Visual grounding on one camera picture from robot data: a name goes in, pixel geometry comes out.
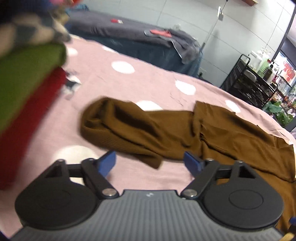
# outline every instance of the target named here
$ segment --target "bed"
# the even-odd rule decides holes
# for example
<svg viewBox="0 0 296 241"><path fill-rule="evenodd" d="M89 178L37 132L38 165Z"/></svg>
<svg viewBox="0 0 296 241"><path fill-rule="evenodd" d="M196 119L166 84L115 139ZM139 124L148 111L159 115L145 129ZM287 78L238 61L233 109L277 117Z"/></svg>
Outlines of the bed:
<svg viewBox="0 0 296 241"><path fill-rule="evenodd" d="M171 42L144 34L148 29L160 29L157 26L83 9L69 10L68 15L70 19L65 27L71 34L97 41L119 53L165 70L198 76L202 52L193 61L182 63ZM112 23L110 20L119 20L122 24Z"/></svg>
<svg viewBox="0 0 296 241"><path fill-rule="evenodd" d="M165 71L81 38L73 38L72 43L67 44L67 52L64 69L75 75L81 85L72 94L62 93L58 97L35 133L14 185L0 191L0 230L8 237L21 228L14 210L16 196L43 170L57 158L78 163L107 151L83 139L78 129L81 112L101 96L129 100L147 111L192 110L196 100L206 102L235 112L267 133L296 145L294 137L268 114L204 81ZM153 169L119 153L108 180L120 192L123 189L176 189L180 192L192 176L180 161L167 160L159 169ZM285 212L295 214L293 207Z"/></svg>

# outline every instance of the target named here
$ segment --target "bottle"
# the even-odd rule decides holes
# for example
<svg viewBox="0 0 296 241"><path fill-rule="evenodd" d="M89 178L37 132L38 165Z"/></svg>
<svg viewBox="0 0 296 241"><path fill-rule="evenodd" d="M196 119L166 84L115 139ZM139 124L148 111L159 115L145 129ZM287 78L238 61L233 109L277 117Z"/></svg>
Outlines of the bottle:
<svg viewBox="0 0 296 241"><path fill-rule="evenodd" d="M273 68L273 70L272 70L272 74L270 75L270 77L269 77L268 80L266 81L268 84L271 84L271 82L272 82L273 80L275 80L278 71L279 71L279 67L276 66L276 62L274 62L274 68Z"/></svg>
<svg viewBox="0 0 296 241"><path fill-rule="evenodd" d="M268 59L267 61L265 61L265 62L262 64L262 66L261 66L261 68L259 69L259 71L257 72L257 74L258 74L261 78L264 77L264 75L265 75L265 73L266 73L266 71L267 71L267 69L268 69L270 63L271 63L271 61L270 61L269 59Z"/></svg>
<svg viewBox="0 0 296 241"><path fill-rule="evenodd" d="M257 51L257 54L262 57L263 56L263 51L264 51L264 47L261 46L261 49Z"/></svg>
<svg viewBox="0 0 296 241"><path fill-rule="evenodd" d="M249 54L249 57L250 57L250 62L249 62L250 68L254 71L257 71L262 61L262 58L258 54L256 54L254 51L251 51L251 53Z"/></svg>
<svg viewBox="0 0 296 241"><path fill-rule="evenodd" d="M262 65L270 58L269 57L269 54L267 54L267 50L266 49L264 49L263 50L263 53L262 53L262 61L261 61L261 63L259 64L259 67L258 67L258 70L262 67Z"/></svg>
<svg viewBox="0 0 296 241"><path fill-rule="evenodd" d="M269 68L267 68L267 70L266 70L266 73L265 73L265 75L264 75L264 77L263 77L263 79L267 82L267 80L269 79L269 77L271 76L271 74L272 74L272 69L273 69L273 67L274 67L274 65L273 64L271 64L270 66L269 66Z"/></svg>

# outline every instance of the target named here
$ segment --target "folded clothes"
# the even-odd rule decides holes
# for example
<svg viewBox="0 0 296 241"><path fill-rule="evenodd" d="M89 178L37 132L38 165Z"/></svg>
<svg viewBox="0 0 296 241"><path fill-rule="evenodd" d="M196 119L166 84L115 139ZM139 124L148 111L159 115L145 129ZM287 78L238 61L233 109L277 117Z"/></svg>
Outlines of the folded clothes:
<svg viewBox="0 0 296 241"><path fill-rule="evenodd" d="M0 189L13 183L32 135L65 82L65 71L61 67L56 68L30 96L18 117L0 135Z"/></svg>
<svg viewBox="0 0 296 241"><path fill-rule="evenodd" d="M0 24L0 58L20 47L70 40L64 26L50 14L19 14Z"/></svg>
<svg viewBox="0 0 296 241"><path fill-rule="evenodd" d="M0 22L7 21L20 13L55 12L77 4L80 0L0 0Z"/></svg>
<svg viewBox="0 0 296 241"><path fill-rule="evenodd" d="M293 146L224 108L196 102L193 112L145 112L132 102L102 98L84 111L81 135L154 168L163 158L182 160L185 151L221 164L242 160L281 194L285 211L278 227L286 231L296 215Z"/></svg>
<svg viewBox="0 0 296 241"><path fill-rule="evenodd" d="M65 61L63 44L26 47L0 59L0 134L45 77Z"/></svg>

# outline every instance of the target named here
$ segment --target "green cloth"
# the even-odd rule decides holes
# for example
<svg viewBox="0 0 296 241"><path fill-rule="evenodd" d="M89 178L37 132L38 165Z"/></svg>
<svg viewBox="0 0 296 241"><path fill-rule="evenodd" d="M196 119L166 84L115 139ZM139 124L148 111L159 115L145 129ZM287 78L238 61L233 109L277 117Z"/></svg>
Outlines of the green cloth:
<svg viewBox="0 0 296 241"><path fill-rule="evenodd" d="M63 44L26 47L0 59L0 133L45 77L65 61Z"/></svg>

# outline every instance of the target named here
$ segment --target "metal screw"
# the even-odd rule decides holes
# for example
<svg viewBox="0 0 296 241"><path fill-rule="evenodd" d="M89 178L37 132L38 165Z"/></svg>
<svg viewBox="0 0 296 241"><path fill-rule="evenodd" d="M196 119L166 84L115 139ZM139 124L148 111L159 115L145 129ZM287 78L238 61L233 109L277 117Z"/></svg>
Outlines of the metal screw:
<svg viewBox="0 0 296 241"><path fill-rule="evenodd" d="M105 196L108 196L108 197L112 197L114 196L117 191L113 188L106 188L102 191L102 193L105 195Z"/></svg>
<svg viewBox="0 0 296 241"><path fill-rule="evenodd" d="M197 196L197 191L193 189L186 189L183 191L183 195L186 197L195 197Z"/></svg>

